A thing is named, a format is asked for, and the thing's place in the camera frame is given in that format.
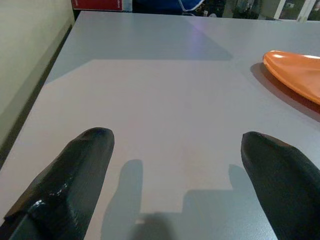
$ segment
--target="gray table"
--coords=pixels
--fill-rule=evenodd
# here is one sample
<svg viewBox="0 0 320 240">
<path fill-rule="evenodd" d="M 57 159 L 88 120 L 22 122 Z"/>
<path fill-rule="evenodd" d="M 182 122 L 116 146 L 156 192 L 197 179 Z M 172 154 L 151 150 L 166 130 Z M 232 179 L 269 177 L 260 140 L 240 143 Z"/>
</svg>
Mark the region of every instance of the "gray table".
<svg viewBox="0 0 320 240">
<path fill-rule="evenodd" d="M 275 239 L 242 166 L 259 131 L 320 166 L 320 114 L 275 88 L 269 50 L 320 56 L 320 25 L 82 12 L 0 171 L 0 214 L 65 144 L 115 149 L 86 239 Z"/>
</svg>

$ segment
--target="white wall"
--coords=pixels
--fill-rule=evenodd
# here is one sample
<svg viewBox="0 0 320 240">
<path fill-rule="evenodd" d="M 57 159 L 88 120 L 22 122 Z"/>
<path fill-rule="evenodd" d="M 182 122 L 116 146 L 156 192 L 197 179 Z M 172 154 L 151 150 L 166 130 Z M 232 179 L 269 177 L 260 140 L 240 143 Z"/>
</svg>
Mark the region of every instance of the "white wall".
<svg viewBox="0 0 320 240">
<path fill-rule="evenodd" d="M 0 146 L 73 23 L 70 0 L 0 0 Z"/>
</svg>

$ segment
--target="orange object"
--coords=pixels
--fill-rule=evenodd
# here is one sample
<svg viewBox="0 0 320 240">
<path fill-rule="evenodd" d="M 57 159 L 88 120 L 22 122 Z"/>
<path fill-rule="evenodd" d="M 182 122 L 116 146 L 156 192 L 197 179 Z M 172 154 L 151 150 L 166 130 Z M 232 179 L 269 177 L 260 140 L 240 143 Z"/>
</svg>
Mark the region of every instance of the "orange object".
<svg viewBox="0 0 320 240">
<path fill-rule="evenodd" d="M 320 105 L 320 57 L 269 51 L 263 63 L 280 82 Z"/>
</svg>

